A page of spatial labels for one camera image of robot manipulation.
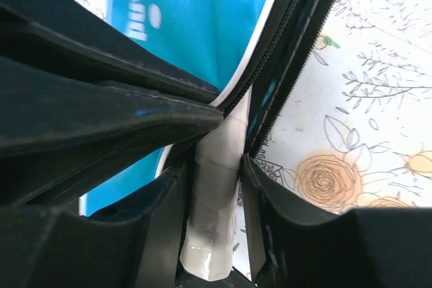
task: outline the zipper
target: zipper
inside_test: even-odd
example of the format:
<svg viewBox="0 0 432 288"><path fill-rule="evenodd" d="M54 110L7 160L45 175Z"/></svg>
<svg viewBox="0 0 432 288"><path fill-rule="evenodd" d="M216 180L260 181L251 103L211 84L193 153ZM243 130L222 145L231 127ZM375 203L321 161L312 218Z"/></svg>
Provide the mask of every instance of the zipper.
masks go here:
<svg viewBox="0 0 432 288"><path fill-rule="evenodd" d="M219 105L219 108L224 111L224 117L227 117L232 112L248 89L261 75L261 72L268 68L267 62L272 56L274 50L281 44L284 31L286 30L290 20L295 16L295 9L298 7L298 2L299 0L274 1L272 6L273 8L261 33L260 40L256 45L256 49L250 58L248 67L244 71L243 76L240 78L232 93L228 95L221 105ZM185 140L174 145L165 161L165 167L171 165L179 156L187 154L189 150L193 149L195 144L204 136L205 134L192 140Z"/></svg>
<svg viewBox="0 0 432 288"><path fill-rule="evenodd" d="M256 79L246 142L246 152L252 158L256 157L290 97L335 2L300 0L302 1L299 4L300 11L299 8L294 9L298 13L298 20L292 25L287 24L283 31L285 36L280 39L285 42L275 48L268 60L266 69L272 73L261 74Z"/></svg>
<svg viewBox="0 0 432 288"><path fill-rule="evenodd" d="M311 53L310 50L315 43L316 37L327 19L329 8L333 5L335 0L324 0L320 5L319 1L321 0L280 1L281 3L277 3L278 0L275 0L273 6L274 10L272 9L272 13L276 11L276 15L279 14L279 23L274 24L277 28L274 28L272 23L275 23L278 18L271 17L271 13L266 23L266 27L269 26L273 28L273 32L267 34L267 38L269 35L271 38L267 40L267 44L265 40L264 44L258 43L257 51L254 51L254 55L259 56L256 67L252 70L252 73L248 74L247 70L245 71L244 74L246 74L246 76L248 75L247 78L245 80L240 80L238 84L240 87L236 87L240 90L237 90L237 93L234 93L233 96L228 96L224 103L219 106L224 109L224 117L228 116L252 84L256 82L257 86L254 87L252 92L253 94L255 93L255 95L253 95L255 103L251 104L250 120L251 117L254 117L255 120L258 119L259 116L262 118L258 119L261 120L260 123L250 122L247 134L249 140L246 142L246 152L250 150L252 157L258 152L263 141L276 122L277 115L289 97L284 96L284 94L286 94L287 91L288 93L291 92L291 88L295 85L300 76L304 64ZM287 9L281 14L278 13L281 8ZM296 34L296 30L301 30L301 33ZM261 38L265 38L265 34L266 31L264 30ZM294 38L295 42L293 42L293 38L290 37L290 34L295 34L297 36ZM308 45L308 52L297 59L296 54L298 53L298 48ZM301 62L301 68L298 70L298 73L288 73L292 70L290 67L298 66L299 62ZM276 74L264 74L264 71L275 71ZM268 86L261 88L261 84L267 84ZM170 156L173 157L178 156L178 154L185 154L186 151L193 148L204 136L205 135L176 144ZM165 166L170 164L170 156ZM183 276L184 269L181 269L175 276L175 282L178 282Z"/></svg>

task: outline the orange flower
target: orange flower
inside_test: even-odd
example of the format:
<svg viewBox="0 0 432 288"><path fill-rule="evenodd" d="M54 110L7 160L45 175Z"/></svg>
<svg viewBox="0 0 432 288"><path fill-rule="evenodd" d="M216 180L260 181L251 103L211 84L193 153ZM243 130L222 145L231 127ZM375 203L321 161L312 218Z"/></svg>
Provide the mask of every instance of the orange flower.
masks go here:
<svg viewBox="0 0 432 288"><path fill-rule="evenodd" d="M408 205L407 203L405 203L405 202L403 202L397 198L389 197L389 196L379 197L377 195L370 194L370 193L365 193L365 194L359 195L357 197L357 206L358 207L373 207L373 208L378 208L378 207L410 208L410 205Z"/></svg>
<svg viewBox="0 0 432 288"><path fill-rule="evenodd" d="M339 212L356 202L362 180L355 167L334 155L313 156L297 168L294 191L314 205Z"/></svg>
<svg viewBox="0 0 432 288"><path fill-rule="evenodd" d="M325 42L325 36L319 35L317 40L315 41L314 48L316 50L323 50L327 47L327 43Z"/></svg>
<svg viewBox="0 0 432 288"><path fill-rule="evenodd" d="M421 152L412 156L402 156L405 168L413 175L432 177L432 151Z"/></svg>

